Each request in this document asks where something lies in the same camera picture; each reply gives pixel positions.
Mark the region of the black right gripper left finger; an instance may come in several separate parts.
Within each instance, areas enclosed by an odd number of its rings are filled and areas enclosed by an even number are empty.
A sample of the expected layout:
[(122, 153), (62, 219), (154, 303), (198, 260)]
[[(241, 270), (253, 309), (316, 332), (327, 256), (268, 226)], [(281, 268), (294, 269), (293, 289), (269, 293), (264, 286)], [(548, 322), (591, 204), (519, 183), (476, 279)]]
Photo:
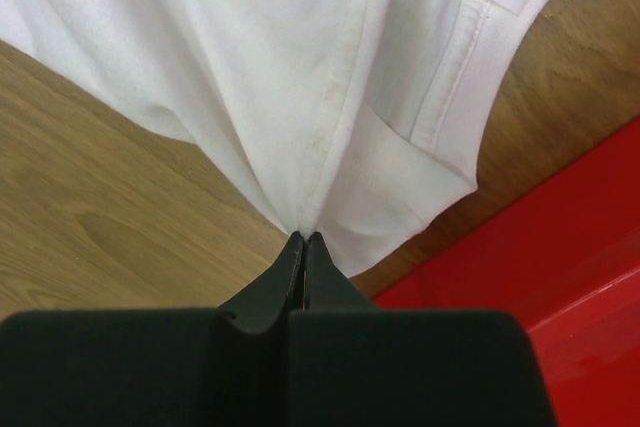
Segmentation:
[(1, 324), (5, 426), (282, 426), (292, 235), (217, 308), (27, 311)]

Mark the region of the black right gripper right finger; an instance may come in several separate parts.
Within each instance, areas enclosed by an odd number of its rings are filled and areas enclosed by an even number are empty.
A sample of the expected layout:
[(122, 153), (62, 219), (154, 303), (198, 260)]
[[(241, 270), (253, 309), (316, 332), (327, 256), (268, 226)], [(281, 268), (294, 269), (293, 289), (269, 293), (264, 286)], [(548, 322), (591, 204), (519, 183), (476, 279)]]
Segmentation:
[(496, 310), (382, 310), (305, 246), (305, 294), (288, 317), (292, 426), (552, 426), (531, 341)]

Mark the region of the white t-shirt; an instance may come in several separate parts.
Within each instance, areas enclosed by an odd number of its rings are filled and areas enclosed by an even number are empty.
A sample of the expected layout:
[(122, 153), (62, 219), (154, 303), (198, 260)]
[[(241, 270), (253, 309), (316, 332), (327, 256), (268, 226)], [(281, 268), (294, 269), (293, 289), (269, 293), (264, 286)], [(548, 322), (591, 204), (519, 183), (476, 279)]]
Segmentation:
[(549, 0), (1, 0), (1, 38), (197, 145), (360, 274), (473, 193), (497, 91)]

